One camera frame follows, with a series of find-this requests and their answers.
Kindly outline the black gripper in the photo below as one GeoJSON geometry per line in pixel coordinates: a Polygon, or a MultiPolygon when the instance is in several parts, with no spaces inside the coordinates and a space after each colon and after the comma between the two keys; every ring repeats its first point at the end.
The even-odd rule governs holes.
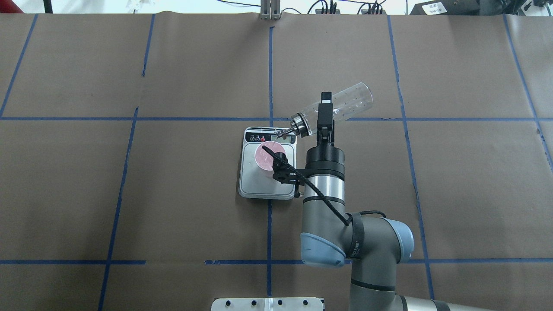
{"type": "Polygon", "coordinates": [[[334,146],[333,94],[331,91],[321,93],[318,105],[317,145],[307,151],[306,177],[331,175],[345,177],[344,151],[334,146]]]}

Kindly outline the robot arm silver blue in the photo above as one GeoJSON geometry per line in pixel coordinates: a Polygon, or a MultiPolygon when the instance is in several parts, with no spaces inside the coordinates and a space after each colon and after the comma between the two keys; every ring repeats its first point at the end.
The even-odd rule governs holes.
{"type": "Polygon", "coordinates": [[[317,145],[310,148],[302,175],[301,254],[312,267],[339,268],[352,260],[350,311],[472,311],[474,307],[396,292],[397,266],[413,252],[410,228],[386,217],[346,213],[344,152],[334,146],[331,92],[318,107],[317,145]]]}

